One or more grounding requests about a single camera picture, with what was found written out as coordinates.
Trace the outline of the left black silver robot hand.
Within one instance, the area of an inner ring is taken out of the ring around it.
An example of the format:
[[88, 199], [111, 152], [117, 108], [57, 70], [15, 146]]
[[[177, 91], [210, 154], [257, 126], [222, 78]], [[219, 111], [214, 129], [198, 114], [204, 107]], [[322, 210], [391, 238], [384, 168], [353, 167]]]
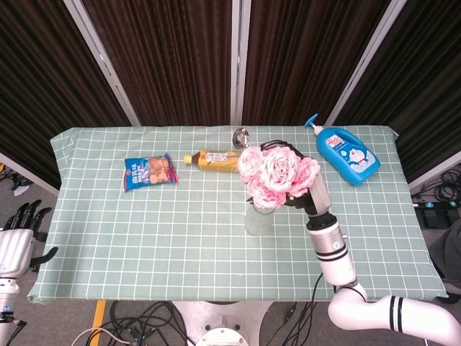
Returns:
[[58, 252], [52, 247], [46, 254], [33, 257], [35, 242], [45, 243], [47, 232], [39, 231], [44, 216], [52, 208], [37, 210], [42, 200], [21, 205], [1, 229], [1, 279], [17, 279], [28, 269], [38, 271]]

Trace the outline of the right black grey robot hand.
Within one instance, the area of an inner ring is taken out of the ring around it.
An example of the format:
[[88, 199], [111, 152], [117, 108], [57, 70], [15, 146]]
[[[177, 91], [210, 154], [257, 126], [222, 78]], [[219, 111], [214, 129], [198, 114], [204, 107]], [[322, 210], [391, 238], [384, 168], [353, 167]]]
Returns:
[[[300, 153], [292, 144], [282, 141], [273, 140], [260, 145], [262, 151], [267, 151], [275, 147], [288, 147], [294, 151], [297, 156], [304, 159], [305, 156]], [[321, 173], [317, 173], [313, 184], [308, 188], [308, 191], [298, 198], [287, 197], [285, 202], [286, 206], [294, 207], [296, 209], [303, 209], [309, 218], [318, 217], [329, 212], [331, 207], [331, 200], [328, 196], [328, 190], [323, 181]]]

